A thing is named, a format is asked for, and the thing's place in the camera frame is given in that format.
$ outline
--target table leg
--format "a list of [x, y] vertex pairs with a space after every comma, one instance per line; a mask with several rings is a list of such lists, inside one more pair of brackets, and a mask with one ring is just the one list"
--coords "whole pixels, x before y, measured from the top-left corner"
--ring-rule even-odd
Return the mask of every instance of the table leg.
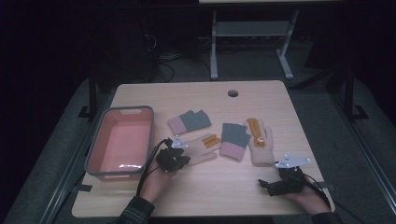
[[293, 11], [293, 14], [288, 24], [288, 28], [286, 30], [285, 43], [283, 44], [281, 49], [276, 50], [277, 58], [280, 61], [280, 65], [282, 66], [283, 72], [285, 73], [285, 77], [287, 79], [293, 79], [293, 73], [290, 70], [288, 61], [286, 60], [285, 56], [286, 56], [286, 50], [288, 49], [289, 42], [291, 40], [291, 35], [293, 34], [294, 25], [297, 21], [298, 13], [299, 13], [298, 9]]
[[216, 11], [213, 12], [212, 21], [212, 52], [210, 52], [210, 79], [218, 79], [218, 59], [216, 57]]

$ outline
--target sleeve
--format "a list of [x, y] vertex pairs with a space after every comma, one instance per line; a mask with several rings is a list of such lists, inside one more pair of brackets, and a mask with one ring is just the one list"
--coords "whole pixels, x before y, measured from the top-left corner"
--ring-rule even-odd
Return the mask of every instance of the sleeve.
[[313, 224], [343, 224], [343, 221], [336, 213], [319, 213], [311, 217]]
[[116, 220], [116, 224], [146, 224], [154, 210], [154, 205], [134, 196]]

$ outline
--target hand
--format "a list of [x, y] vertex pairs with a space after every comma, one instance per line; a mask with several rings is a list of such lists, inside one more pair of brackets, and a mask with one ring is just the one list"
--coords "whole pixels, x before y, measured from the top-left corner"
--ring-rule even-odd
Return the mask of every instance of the hand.
[[300, 193], [289, 193], [284, 197], [299, 204], [311, 216], [332, 211], [317, 193], [307, 186], [304, 186]]
[[140, 191], [140, 197], [150, 203], [154, 203], [160, 194], [169, 185], [169, 181], [174, 177], [177, 172], [163, 171], [156, 160], [153, 160], [148, 172], [150, 173], [143, 183]]
[[213, 151], [221, 146], [220, 139], [215, 134], [210, 133], [193, 141], [187, 141], [186, 144], [188, 147], [184, 149], [183, 156], [191, 158], [188, 165], [195, 165], [216, 158], [218, 154]]

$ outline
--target person's arm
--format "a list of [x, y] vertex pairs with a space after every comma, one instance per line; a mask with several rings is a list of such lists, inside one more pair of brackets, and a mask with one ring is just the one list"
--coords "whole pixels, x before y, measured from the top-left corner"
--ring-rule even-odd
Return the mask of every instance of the person's arm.
[[154, 211], [154, 203], [161, 192], [168, 186], [169, 181], [177, 172], [169, 173], [158, 167], [156, 160], [150, 165], [148, 177], [146, 178], [140, 192], [140, 196], [134, 196], [122, 211], [116, 224], [146, 224]]
[[342, 224], [341, 218], [332, 212], [330, 207], [309, 187], [305, 186], [300, 193], [285, 194], [285, 197], [299, 204], [311, 215], [314, 224]]

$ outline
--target cable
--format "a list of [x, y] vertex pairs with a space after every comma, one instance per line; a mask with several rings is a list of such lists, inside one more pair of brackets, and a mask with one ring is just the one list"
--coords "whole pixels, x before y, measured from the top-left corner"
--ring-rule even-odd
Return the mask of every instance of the cable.
[[355, 218], [357, 221], [359, 221], [359, 223], [361, 224], [365, 224], [365, 222], [363, 220], [361, 220], [359, 217], [357, 217], [356, 215], [354, 215], [351, 211], [349, 211], [349, 209], [345, 208], [343, 205], [341, 205], [339, 202], [332, 200], [337, 206], [339, 206], [341, 209], [343, 209], [344, 211], [346, 211], [350, 216], [352, 216], [353, 218]]
[[166, 141], [167, 139], [163, 139], [151, 152], [150, 156], [148, 157], [148, 161], [146, 162], [145, 165], [145, 169], [143, 170], [143, 174], [140, 177], [140, 181], [139, 184], [137, 185], [137, 190], [136, 190], [136, 196], [140, 195], [140, 190], [143, 187], [143, 184], [145, 183], [146, 178], [149, 176], [149, 174], [151, 174], [151, 172], [149, 172], [149, 167], [152, 163], [152, 161], [155, 158], [155, 155], [157, 154], [158, 149], [160, 148], [160, 146]]
[[[320, 184], [314, 179], [312, 178], [312, 176], [310, 175], [306, 175], [305, 176], [309, 177], [310, 179], [312, 179], [319, 187], [320, 190], [323, 191], [323, 188], [320, 186]], [[357, 221], [359, 221], [359, 223], [365, 224], [363, 220], [361, 220], [359, 217], [357, 217], [356, 215], [354, 215], [351, 211], [349, 211], [347, 208], [345, 208], [343, 205], [341, 205], [339, 202], [332, 200], [334, 202], [334, 204], [336, 204], [337, 206], [339, 206], [340, 208], [342, 208], [344, 211], [346, 211], [350, 216], [354, 217]]]
[[169, 79], [166, 79], [166, 76], [165, 76], [165, 73], [163, 72], [163, 70], [161, 70], [161, 68], [158, 69], [158, 76], [159, 76], [160, 81], [165, 82], [165, 83], [170, 82], [175, 76], [175, 69], [171, 65], [168, 65], [165, 63], [158, 63], [158, 65], [168, 67], [172, 71], [171, 77], [169, 77]]

